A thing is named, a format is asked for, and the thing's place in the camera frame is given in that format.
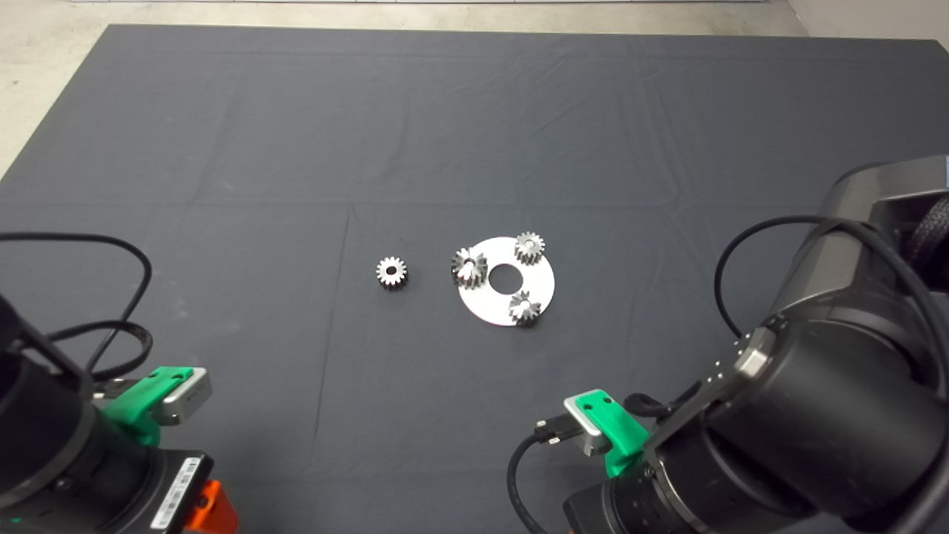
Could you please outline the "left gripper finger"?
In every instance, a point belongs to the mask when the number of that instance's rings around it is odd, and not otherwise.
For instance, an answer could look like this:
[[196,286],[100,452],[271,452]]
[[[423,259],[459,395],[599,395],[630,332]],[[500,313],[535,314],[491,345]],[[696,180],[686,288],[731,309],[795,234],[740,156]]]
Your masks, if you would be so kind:
[[239,517],[220,481],[204,483],[185,522],[188,533],[237,533]]

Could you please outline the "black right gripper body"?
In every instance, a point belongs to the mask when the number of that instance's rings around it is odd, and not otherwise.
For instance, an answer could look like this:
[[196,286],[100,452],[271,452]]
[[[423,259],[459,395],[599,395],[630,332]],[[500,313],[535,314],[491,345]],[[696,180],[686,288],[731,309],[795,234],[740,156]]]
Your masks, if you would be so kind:
[[671,533],[648,479],[612,478],[563,501],[572,533]]

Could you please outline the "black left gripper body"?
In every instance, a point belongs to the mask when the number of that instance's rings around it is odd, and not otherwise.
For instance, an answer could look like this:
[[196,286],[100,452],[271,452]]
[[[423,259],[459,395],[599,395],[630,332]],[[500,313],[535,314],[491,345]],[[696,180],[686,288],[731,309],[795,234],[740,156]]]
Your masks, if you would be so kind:
[[200,450],[150,449],[145,484],[112,533],[183,533],[214,460]]

